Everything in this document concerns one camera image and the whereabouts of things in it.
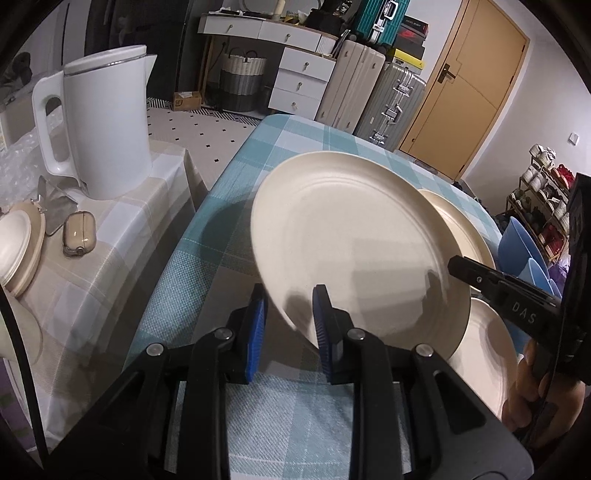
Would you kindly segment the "person's right hand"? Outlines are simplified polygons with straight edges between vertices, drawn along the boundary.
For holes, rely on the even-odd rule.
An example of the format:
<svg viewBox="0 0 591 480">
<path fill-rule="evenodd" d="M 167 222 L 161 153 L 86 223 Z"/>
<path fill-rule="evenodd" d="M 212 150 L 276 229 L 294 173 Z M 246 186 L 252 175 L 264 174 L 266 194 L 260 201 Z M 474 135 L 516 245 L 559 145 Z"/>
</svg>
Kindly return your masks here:
<svg viewBox="0 0 591 480">
<path fill-rule="evenodd" d="M 554 405 L 554 416 L 545 427 L 536 426 L 529 445 L 542 447 L 566 434 L 580 415 L 588 388 L 581 382 L 556 373 L 549 385 L 550 373 L 537 380 L 533 366 L 537 357 L 537 343 L 530 339 L 524 349 L 524 356 L 518 364 L 517 379 L 511 386 L 503 405 L 502 423 L 511 432 L 528 428 L 534 419 L 535 404 L 545 400 Z"/>
</svg>

